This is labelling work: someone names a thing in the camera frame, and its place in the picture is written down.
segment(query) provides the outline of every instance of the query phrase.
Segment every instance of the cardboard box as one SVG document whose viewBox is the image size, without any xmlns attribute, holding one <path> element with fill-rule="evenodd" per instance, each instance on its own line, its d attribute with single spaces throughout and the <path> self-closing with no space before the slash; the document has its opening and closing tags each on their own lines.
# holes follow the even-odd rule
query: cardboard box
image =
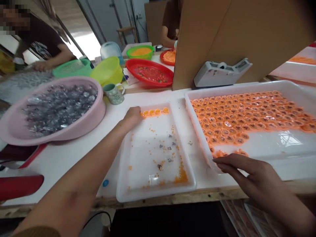
<svg viewBox="0 0 316 237">
<path fill-rule="evenodd" d="M 150 2 L 145 4 L 147 34 L 152 45 L 161 44 L 162 20 L 164 18 L 167 1 Z"/>
<path fill-rule="evenodd" d="M 253 66 L 238 83 L 259 81 L 316 40 L 296 0 L 184 1 L 173 90 L 189 88 L 205 61 Z"/>
</svg>

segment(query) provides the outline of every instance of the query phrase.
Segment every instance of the mug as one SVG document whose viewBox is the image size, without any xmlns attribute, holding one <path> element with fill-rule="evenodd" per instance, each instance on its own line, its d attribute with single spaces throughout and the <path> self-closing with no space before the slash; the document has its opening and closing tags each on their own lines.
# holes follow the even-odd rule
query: mug
<svg viewBox="0 0 316 237">
<path fill-rule="evenodd" d="M 120 92 L 118 86 L 123 87 L 123 91 Z M 118 105 L 124 101 L 123 94 L 125 93 L 125 88 L 122 84 L 107 84 L 103 87 L 103 91 L 106 96 L 109 98 L 111 104 Z"/>
</svg>

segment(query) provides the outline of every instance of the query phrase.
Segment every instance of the pink basin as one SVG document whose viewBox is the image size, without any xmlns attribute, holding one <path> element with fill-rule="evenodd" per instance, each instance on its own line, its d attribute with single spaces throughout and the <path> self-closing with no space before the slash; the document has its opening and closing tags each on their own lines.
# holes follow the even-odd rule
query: pink basin
<svg viewBox="0 0 316 237">
<path fill-rule="evenodd" d="M 34 138 L 34 133 L 27 128 L 26 115 L 22 108 L 28 104 L 33 94 L 45 93 L 50 85 L 91 85 L 98 90 L 98 96 L 91 108 L 77 121 L 56 133 L 42 138 Z M 100 84 L 90 77 L 66 77 L 39 86 L 28 96 L 13 104 L 0 120 L 0 138 L 12 145 L 31 146 L 50 141 L 64 141 L 81 137 L 93 130 L 105 115 L 103 90 Z"/>
</svg>

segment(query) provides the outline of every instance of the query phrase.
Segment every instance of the door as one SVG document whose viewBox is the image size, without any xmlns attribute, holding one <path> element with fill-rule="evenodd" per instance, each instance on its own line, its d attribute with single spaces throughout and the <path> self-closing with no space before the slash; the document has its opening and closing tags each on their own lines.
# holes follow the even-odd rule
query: door
<svg viewBox="0 0 316 237">
<path fill-rule="evenodd" d="M 117 29 L 121 28 L 116 16 L 114 1 L 112 0 L 79 0 L 86 16 L 89 18 L 92 25 L 99 25 L 100 34 L 99 37 L 103 38 L 104 35 L 106 41 L 113 41 L 117 43 L 121 50 L 125 48 L 124 38 L 122 36 L 123 44 L 120 42 Z"/>
</svg>

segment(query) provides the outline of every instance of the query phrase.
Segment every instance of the wooden table edge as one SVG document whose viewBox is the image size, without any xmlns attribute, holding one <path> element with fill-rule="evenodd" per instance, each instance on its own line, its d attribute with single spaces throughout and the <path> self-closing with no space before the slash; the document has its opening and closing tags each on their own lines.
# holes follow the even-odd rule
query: wooden table edge
<svg viewBox="0 0 316 237">
<path fill-rule="evenodd" d="M 290 180 L 285 182 L 297 195 L 316 194 L 316 179 Z M 116 198 L 96 198 L 91 211 L 102 211 L 105 208 L 135 208 L 160 205 L 174 205 L 183 203 L 209 202 L 247 198 L 239 186 L 196 190 L 164 197 L 155 197 L 134 202 L 119 203 Z M 31 205 L 0 206 L 0 219 L 26 217 L 34 208 Z"/>
</svg>

